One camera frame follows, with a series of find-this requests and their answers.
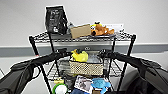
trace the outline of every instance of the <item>box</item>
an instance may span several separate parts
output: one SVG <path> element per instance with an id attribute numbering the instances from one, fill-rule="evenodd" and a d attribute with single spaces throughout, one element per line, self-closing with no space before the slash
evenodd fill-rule
<path id="1" fill-rule="evenodd" d="M 71 35 L 73 39 L 81 36 L 91 35 L 90 24 L 86 24 L 78 27 L 72 27 L 70 30 L 71 30 Z"/>

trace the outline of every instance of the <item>yellow item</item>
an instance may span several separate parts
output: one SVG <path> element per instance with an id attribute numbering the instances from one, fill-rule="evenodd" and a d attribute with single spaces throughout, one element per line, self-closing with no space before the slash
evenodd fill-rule
<path id="1" fill-rule="evenodd" d="M 88 54 L 85 51 L 79 51 L 79 49 L 75 49 L 71 52 L 73 53 L 72 57 L 74 58 L 74 61 L 87 62 Z"/>
<path id="2" fill-rule="evenodd" d="M 99 25 L 101 25 L 101 26 L 102 26 L 102 24 L 100 24 L 99 22 L 97 22 L 97 23 L 95 22 L 95 24 L 90 25 L 90 27 L 92 27 L 92 26 L 94 26 L 94 27 L 95 27 L 95 26 L 96 26 L 96 24 L 99 24 Z"/>
<path id="3" fill-rule="evenodd" d="M 64 80 L 61 79 L 61 77 L 59 77 L 59 78 L 57 78 L 57 79 L 54 80 L 54 83 L 55 83 L 55 84 L 64 83 Z"/>

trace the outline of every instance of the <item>blue object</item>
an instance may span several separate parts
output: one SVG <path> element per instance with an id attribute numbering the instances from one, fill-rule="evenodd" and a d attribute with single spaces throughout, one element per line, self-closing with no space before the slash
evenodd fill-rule
<path id="1" fill-rule="evenodd" d="M 100 91 L 101 94 L 104 94 L 106 92 L 106 87 L 111 87 L 111 84 L 109 82 L 106 82 L 104 78 L 93 78 L 93 83 L 91 84 L 93 88 L 101 88 Z"/>

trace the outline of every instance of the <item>metal post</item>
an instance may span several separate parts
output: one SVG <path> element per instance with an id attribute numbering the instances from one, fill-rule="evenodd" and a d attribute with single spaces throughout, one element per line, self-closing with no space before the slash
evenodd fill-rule
<path id="1" fill-rule="evenodd" d="M 3 73 L 2 69 L 0 68 L 0 71 L 2 72 L 3 76 L 5 76 L 5 74 Z"/>
<path id="2" fill-rule="evenodd" d="M 34 50 L 34 53 L 36 56 L 39 56 L 39 53 L 38 53 L 38 50 L 37 50 L 37 47 L 35 45 L 35 41 L 34 41 L 34 38 L 32 36 L 29 36 L 29 41 L 33 47 L 33 50 Z"/>
<path id="3" fill-rule="evenodd" d="M 54 50 L 54 46 L 53 46 L 53 42 L 52 42 L 52 38 L 51 38 L 51 32 L 48 32 L 48 36 L 49 36 L 49 39 L 50 39 L 50 44 L 51 44 L 52 52 L 54 53 L 55 50 Z M 57 68 L 58 76 L 60 76 L 57 60 L 55 60 L 55 64 L 56 64 L 56 68 Z"/>
<path id="4" fill-rule="evenodd" d="M 111 53 L 113 53 L 113 52 L 114 52 L 115 40 L 116 40 L 116 38 L 114 38 L 114 40 L 113 40 L 113 45 L 112 45 L 112 48 L 111 48 Z M 109 64 L 109 70 L 108 70 L 108 76 L 107 76 L 107 77 L 108 77 L 108 79 L 109 79 L 109 75 L 110 75 L 111 63 L 112 63 L 112 57 L 110 58 L 110 64 Z"/>
<path id="5" fill-rule="evenodd" d="M 130 56 L 130 54 L 131 54 L 132 47 L 133 47 L 135 39 L 136 39 L 136 35 L 133 35 L 132 38 L 131 38 L 131 43 L 130 43 L 130 46 L 129 46 L 129 49 L 128 49 L 128 52 L 127 52 L 127 56 Z M 124 67 L 123 67 L 123 71 L 121 72 L 121 78 L 120 78 L 119 85 L 118 85 L 118 88 L 117 88 L 117 94 L 119 93 L 121 83 L 122 83 L 122 80 L 124 78 L 126 67 L 127 67 L 127 62 L 125 62 Z"/>
<path id="6" fill-rule="evenodd" d="M 50 94 L 52 94 L 52 91 L 51 91 L 51 88 L 50 88 L 50 85 L 49 85 L 49 82 L 48 82 L 48 78 L 47 78 L 47 76 L 45 74 L 43 65 L 40 65 L 40 68 L 41 68 L 41 71 L 43 73 L 43 77 L 44 77 L 45 83 L 47 84 L 48 90 L 49 90 Z"/>

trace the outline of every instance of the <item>black bag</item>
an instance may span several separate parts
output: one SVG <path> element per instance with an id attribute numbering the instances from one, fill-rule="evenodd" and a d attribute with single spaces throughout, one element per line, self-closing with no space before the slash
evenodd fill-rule
<path id="1" fill-rule="evenodd" d="M 67 32 L 67 18 L 63 6 L 46 7 L 46 29 L 61 35 Z"/>
<path id="2" fill-rule="evenodd" d="M 125 94 L 162 94 L 159 90 L 153 87 L 150 83 L 137 77 L 128 87 Z"/>

